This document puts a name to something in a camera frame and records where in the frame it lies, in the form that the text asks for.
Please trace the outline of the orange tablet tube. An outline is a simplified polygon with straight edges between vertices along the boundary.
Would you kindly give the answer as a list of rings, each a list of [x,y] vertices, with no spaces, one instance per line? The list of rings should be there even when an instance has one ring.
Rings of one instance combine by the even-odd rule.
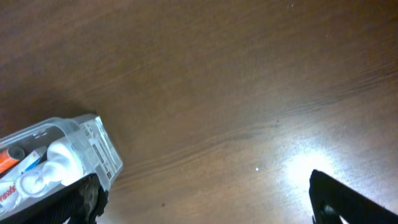
[[[18,162],[20,162],[23,158],[25,158],[25,151],[18,147],[7,147],[1,151],[1,173],[9,170],[14,167]]]

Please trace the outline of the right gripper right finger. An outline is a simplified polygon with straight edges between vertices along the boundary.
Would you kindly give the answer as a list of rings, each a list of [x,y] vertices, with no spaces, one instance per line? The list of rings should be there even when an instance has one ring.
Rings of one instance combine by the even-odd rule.
[[[397,214],[319,170],[311,173],[309,196],[316,224],[397,223]]]

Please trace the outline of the white spray bottle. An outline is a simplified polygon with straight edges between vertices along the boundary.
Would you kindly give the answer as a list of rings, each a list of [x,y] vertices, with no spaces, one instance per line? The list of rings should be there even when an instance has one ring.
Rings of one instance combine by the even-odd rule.
[[[23,173],[16,180],[16,190],[23,197],[39,198],[58,184],[68,186],[86,174],[81,159],[67,138],[51,143],[47,160]]]

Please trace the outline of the white Panadol box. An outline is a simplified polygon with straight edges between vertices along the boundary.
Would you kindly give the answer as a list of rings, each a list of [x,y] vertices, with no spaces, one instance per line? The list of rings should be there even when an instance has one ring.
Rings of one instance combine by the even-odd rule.
[[[7,170],[6,174],[1,177],[1,213],[11,211],[16,207],[20,198],[16,189],[17,179],[36,167],[46,151],[47,146],[42,146],[28,154],[25,153],[25,158]]]

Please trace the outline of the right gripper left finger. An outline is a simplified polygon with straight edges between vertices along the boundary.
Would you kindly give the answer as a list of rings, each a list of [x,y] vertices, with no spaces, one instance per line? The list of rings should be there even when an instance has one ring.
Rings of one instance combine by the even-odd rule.
[[[108,203],[96,174],[90,174],[43,200],[1,220],[1,224],[95,224]]]

